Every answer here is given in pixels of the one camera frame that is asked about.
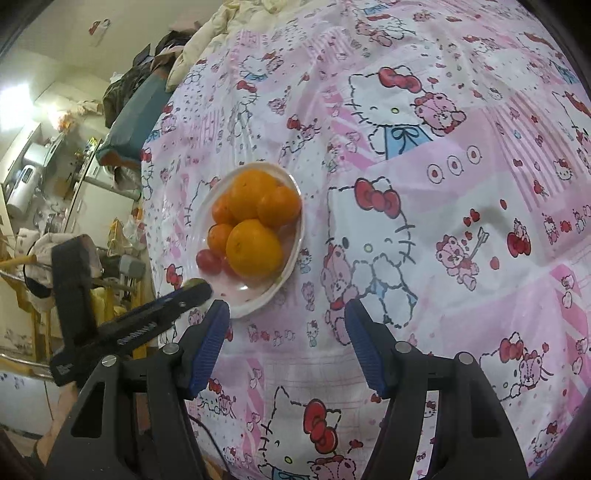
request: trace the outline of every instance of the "hello kitty bedsheet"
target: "hello kitty bedsheet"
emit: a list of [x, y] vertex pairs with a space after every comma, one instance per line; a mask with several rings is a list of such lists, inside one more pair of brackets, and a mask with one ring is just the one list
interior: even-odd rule
[[[236, 477], [361, 477], [387, 401], [350, 345], [352, 298], [425, 353], [471, 352], [529, 472], [544, 462], [591, 381], [590, 105], [513, 0], [318, 0], [197, 62], [142, 152], [158, 294], [186, 278], [195, 214], [235, 167], [285, 167], [306, 213], [293, 275], [232, 322], [189, 404]], [[413, 478], [436, 417], [430, 393]]]

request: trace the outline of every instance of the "white cabinet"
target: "white cabinet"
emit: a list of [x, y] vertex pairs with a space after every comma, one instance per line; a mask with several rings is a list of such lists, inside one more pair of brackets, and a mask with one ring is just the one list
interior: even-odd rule
[[86, 233], [97, 247], [107, 248], [109, 228], [118, 218], [125, 223], [134, 201], [87, 182], [82, 182], [72, 204], [66, 233]]

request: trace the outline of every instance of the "orange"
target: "orange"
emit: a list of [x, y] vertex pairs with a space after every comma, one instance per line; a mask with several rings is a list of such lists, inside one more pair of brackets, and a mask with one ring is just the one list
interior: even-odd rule
[[220, 223], [209, 229], [207, 233], [207, 246], [218, 257], [223, 258], [226, 256], [226, 244], [233, 228], [228, 223]]
[[285, 186], [267, 193], [256, 208], [261, 223], [272, 228], [293, 222], [298, 218], [300, 210], [300, 196]]
[[279, 238], [258, 219], [244, 220], [234, 227], [226, 256], [234, 272], [253, 280], [271, 276], [283, 263]]
[[225, 193], [213, 204], [212, 217], [214, 222], [229, 223], [230, 225], [236, 225], [238, 223], [230, 211], [229, 201], [230, 196]]
[[256, 206], [271, 190], [277, 181], [268, 173], [250, 168], [234, 179], [230, 187], [229, 207], [239, 222], [256, 218]]

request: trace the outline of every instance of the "metal screw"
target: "metal screw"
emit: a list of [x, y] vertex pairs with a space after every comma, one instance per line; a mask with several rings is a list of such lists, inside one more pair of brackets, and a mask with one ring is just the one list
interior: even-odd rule
[[457, 359], [464, 365], [470, 365], [474, 361], [474, 357], [469, 353], [462, 352], [458, 355]]
[[166, 355], [174, 355], [179, 349], [180, 347], [177, 343], [167, 343], [162, 347], [162, 351], [166, 353]]
[[112, 367], [117, 362], [117, 357], [115, 355], [107, 355], [104, 357], [100, 363], [102, 363], [106, 367]]
[[394, 347], [400, 353], [409, 353], [413, 347], [408, 342], [396, 342], [396, 346]]

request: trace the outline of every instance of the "tangerine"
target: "tangerine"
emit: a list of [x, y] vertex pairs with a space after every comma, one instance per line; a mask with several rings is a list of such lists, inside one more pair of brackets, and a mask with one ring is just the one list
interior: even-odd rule
[[230, 225], [236, 225], [238, 223], [230, 211], [229, 201], [230, 196], [225, 193], [213, 204], [212, 217], [214, 222], [228, 223]]
[[207, 233], [207, 246], [220, 258], [226, 256], [226, 244], [233, 228], [228, 223], [220, 223], [211, 227]]
[[276, 273], [283, 262], [281, 242], [273, 230], [258, 219], [248, 219], [234, 227], [226, 255], [239, 276], [260, 280]]
[[256, 211], [265, 226], [277, 228], [293, 222], [301, 210], [300, 196], [289, 187], [281, 186], [267, 193]]
[[228, 205], [234, 218], [239, 222], [256, 218], [259, 201], [276, 187], [275, 177], [264, 171], [250, 168], [242, 172], [230, 187]]

